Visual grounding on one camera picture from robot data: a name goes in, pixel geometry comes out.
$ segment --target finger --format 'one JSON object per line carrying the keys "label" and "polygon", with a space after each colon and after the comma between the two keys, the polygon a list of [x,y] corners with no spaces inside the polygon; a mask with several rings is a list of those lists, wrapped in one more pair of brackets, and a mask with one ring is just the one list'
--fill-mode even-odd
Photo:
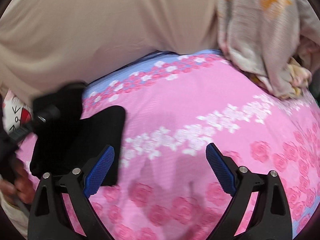
{"label": "finger", "polygon": [[14,205],[14,200],[11,197],[12,195],[15,195],[17,190],[16,188],[9,182],[5,181],[5,180],[1,180],[0,181],[0,190],[3,193],[4,199]]}
{"label": "finger", "polygon": [[22,162],[21,160],[16,159],[15,169],[16,169],[17,173],[18,173],[20,176],[22,176],[22,177],[24,177],[24,178],[27,178],[27,177],[28,177],[28,173],[27,173],[27,171],[25,170],[24,164],[23,164],[23,162]]}
{"label": "finger", "polygon": [[35,191],[33,188],[30,188],[28,192],[18,192],[17,195],[23,203],[32,204],[33,198],[35,197]]}
{"label": "finger", "polygon": [[24,178],[17,179],[15,181],[15,186],[18,191],[23,192],[23,193],[29,191],[30,188],[33,188],[31,180],[24,179]]}
{"label": "finger", "polygon": [[2,191],[3,195],[8,196],[14,195],[17,192],[16,187],[6,180],[0,181],[0,190]]}

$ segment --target black fabric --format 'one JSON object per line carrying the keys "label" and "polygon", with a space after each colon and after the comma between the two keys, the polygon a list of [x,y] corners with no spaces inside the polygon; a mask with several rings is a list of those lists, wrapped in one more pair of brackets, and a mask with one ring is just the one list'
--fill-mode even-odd
{"label": "black fabric", "polygon": [[80,120],[82,114],[82,91],[69,85],[34,100],[34,113],[53,104],[61,112],[58,121],[38,130],[38,139],[30,163],[30,171],[39,179],[45,172],[64,175],[74,168],[81,168],[88,159],[96,157],[111,145],[115,150],[115,160],[102,186],[112,186],[118,180],[118,165],[125,110],[121,106],[111,106],[94,116]]}

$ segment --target crumpled cloth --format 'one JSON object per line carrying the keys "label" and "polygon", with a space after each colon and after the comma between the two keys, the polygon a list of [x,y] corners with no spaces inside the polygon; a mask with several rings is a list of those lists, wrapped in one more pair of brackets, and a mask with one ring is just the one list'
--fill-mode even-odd
{"label": "crumpled cloth", "polygon": [[320,20],[308,0],[218,0],[218,22],[225,57],[278,98],[300,97],[320,67]]}

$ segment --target bed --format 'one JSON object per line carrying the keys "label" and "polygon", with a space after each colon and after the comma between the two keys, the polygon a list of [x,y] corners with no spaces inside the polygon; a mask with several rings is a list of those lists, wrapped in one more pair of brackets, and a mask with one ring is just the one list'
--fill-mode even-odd
{"label": "bed", "polygon": [[[90,198],[115,239],[206,239],[230,201],[205,158],[211,142],[252,172],[279,173],[294,237],[320,202],[314,98],[306,90],[299,100],[281,102],[220,51],[153,53],[90,84],[83,105],[83,118],[111,105],[127,110],[118,185],[101,187]],[[19,152],[27,167],[35,140],[28,138]],[[248,225],[256,197],[237,233]],[[67,196],[65,202],[83,233]]]}

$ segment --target beige sheet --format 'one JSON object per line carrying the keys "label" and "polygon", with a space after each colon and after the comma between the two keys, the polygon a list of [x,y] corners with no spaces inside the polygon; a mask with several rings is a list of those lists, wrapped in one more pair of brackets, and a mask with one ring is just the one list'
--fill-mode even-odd
{"label": "beige sheet", "polygon": [[[218,40],[227,59],[270,94],[301,96],[320,68],[320,21],[307,0],[218,0]],[[292,64],[298,54],[301,67]]]}
{"label": "beige sheet", "polygon": [[155,50],[215,49],[215,11],[216,0],[12,0],[0,19],[0,85],[30,103]]}

